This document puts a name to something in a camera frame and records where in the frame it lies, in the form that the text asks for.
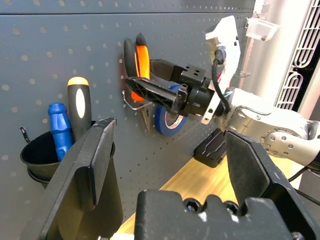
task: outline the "gray pegboard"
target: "gray pegboard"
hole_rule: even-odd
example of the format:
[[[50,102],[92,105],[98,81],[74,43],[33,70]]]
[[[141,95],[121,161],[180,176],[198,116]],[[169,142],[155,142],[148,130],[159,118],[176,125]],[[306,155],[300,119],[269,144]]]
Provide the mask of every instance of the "gray pegboard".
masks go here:
[[[255,0],[2,0],[0,14],[252,13]]]
[[[246,17],[236,18],[241,50]],[[158,189],[192,157],[215,126],[190,116],[183,129],[164,137],[123,102],[123,42],[142,32],[150,58],[210,69],[204,34],[231,13],[0,15],[0,232],[15,240],[44,190],[31,180],[19,158],[31,139],[49,130],[48,106],[67,104],[67,82],[90,83],[92,118],[116,117],[114,163],[126,220],[143,189]]]

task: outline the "screwdriver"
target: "screwdriver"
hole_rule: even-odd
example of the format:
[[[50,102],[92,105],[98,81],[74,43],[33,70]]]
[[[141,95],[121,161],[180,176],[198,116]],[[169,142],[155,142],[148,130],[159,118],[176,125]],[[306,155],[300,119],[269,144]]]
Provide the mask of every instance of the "screwdriver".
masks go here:
[[[91,127],[91,100],[88,81],[80,76],[67,84],[69,120],[75,142]]]

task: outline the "wooden surface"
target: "wooden surface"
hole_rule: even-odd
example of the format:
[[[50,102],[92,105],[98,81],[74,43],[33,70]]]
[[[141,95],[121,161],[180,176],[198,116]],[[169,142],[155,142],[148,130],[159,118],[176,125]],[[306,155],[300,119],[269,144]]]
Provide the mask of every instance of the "wooden surface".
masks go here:
[[[302,168],[302,166],[288,159],[276,157],[271,157],[271,159],[287,178]],[[300,179],[296,179],[293,183],[299,185]],[[195,198],[201,204],[205,202],[210,194],[219,196],[223,202],[226,200],[237,202],[230,183],[226,158],[216,168],[210,168],[192,158],[160,189],[178,192],[182,196],[182,199]],[[133,214],[122,224],[117,233],[133,234],[135,216]]]

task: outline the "blue screwdriver handle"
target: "blue screwdriver handle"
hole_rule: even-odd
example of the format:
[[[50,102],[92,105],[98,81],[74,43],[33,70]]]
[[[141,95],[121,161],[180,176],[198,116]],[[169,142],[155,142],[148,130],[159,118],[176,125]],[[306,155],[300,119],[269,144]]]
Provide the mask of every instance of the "blue screwdriver handle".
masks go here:
[[[52,103],[49,105],[48,114],[56,155],[58,161],[61,162],[72,146],[71,125],[67,117],[67,108],[61,102]]]

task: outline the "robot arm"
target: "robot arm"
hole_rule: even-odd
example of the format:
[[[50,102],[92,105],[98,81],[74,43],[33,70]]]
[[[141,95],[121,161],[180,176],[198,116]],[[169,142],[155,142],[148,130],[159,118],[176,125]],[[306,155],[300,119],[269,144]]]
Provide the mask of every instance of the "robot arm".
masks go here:
[[[139,96],[164,106],[172,114],[202,116],[203,124],[214,119],[221,130],[233,130],[256,140],[270,155],[320,171],[318,121],[308,121],[297,112],[274,107],[241,89],[227,89],[240,58],[234,17],[221,19],[205,38],[213,62],[211,78],[196,66],[180,67],[154,59],[150,61],[151,72],[166,81],[128,77],[125,82]],[[215,80],[217,63],[224,65],[219,84]],[[172,82],[180,84],[177,92],[168,88]]]
[[[318,121],[309,121],[295,111],[274,107],[241,89],[234,88],[226,93],[229,94],[230,111],[213,117],[222,130],[233,130],[260,142],[269,155],[320,170]]]

